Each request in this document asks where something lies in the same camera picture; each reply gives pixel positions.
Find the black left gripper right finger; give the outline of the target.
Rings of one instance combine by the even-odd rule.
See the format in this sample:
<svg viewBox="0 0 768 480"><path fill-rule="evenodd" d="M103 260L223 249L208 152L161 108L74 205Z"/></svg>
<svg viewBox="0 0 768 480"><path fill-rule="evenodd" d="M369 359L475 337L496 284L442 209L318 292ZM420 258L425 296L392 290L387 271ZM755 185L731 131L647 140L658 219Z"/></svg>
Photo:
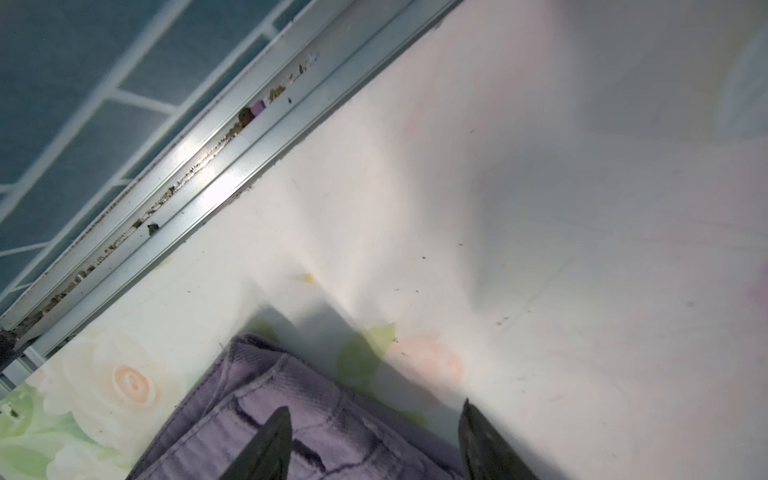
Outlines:
<svg viewBox="0 0 768 480"><path fill-rule="evenodd" d="M538 479L479 408L469 400L465 400L462 406L458 442L465 479Z"/></svg>

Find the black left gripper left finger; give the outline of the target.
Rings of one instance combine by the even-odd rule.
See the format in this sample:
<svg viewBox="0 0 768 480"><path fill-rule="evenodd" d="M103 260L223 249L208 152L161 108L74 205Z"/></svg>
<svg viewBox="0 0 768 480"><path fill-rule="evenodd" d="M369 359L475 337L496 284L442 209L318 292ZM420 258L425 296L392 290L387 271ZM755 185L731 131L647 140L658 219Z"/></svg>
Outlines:
<svg viewBox="0 0 768 480"><path fill-rule="evenodd" d="M229 465L221 480L286 480L292 452L289 409L278 408Z"/></svg>

